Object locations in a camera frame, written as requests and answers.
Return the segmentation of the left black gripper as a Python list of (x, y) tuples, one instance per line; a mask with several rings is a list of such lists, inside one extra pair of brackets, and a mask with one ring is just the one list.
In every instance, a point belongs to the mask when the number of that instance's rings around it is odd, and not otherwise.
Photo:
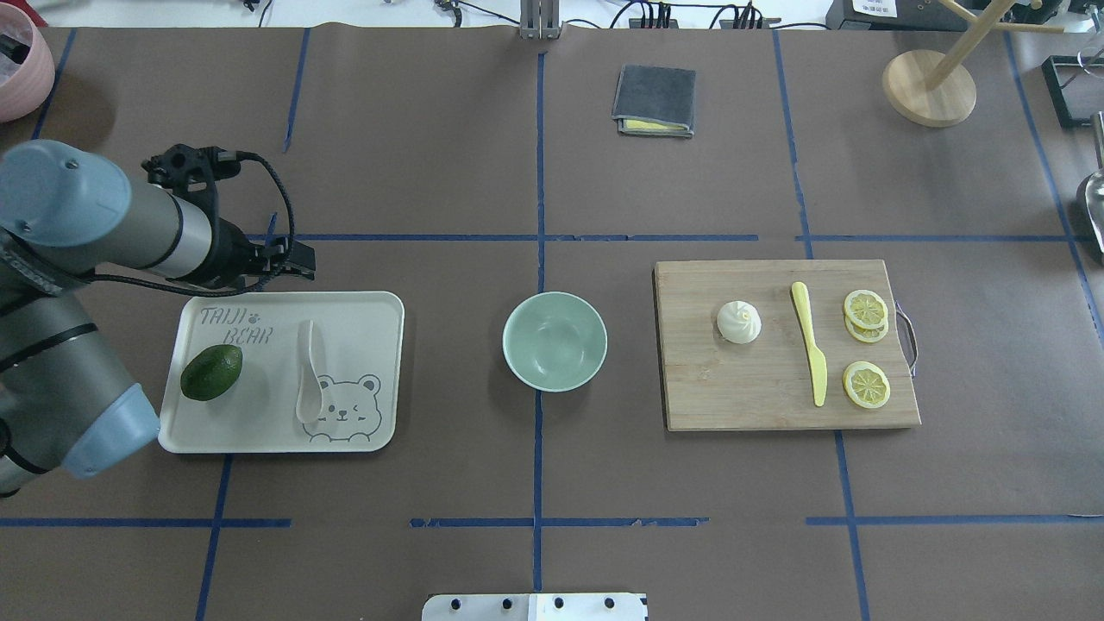
[(272, 236), (264, 243), (251, 242), (245, 235), (231, 236), (231, 254), (226, 264), (226, 285), (264, 285), (276, 278), (288, 259), (285, 275), (289, 278), (315, 278), (316, 251), (306, 243), (293, 243), (291, 235)]

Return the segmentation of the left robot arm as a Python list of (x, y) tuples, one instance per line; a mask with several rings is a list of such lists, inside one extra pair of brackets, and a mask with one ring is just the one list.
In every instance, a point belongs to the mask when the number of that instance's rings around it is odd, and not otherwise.
[[(220, 215), (217, 181), (264, 166), (287, 232), (252, 242)], [(144, 161), (146, 179), (100, 154), (32, 139), (3, 154), (1, 491), (52, 469), (98, 475), (160, 431), (149, 397), (79, 305), (115, 282), (198, 298), (253, 293), (283, 274), (314, 278), (291, 198), (261, 154), (177, 144)]]

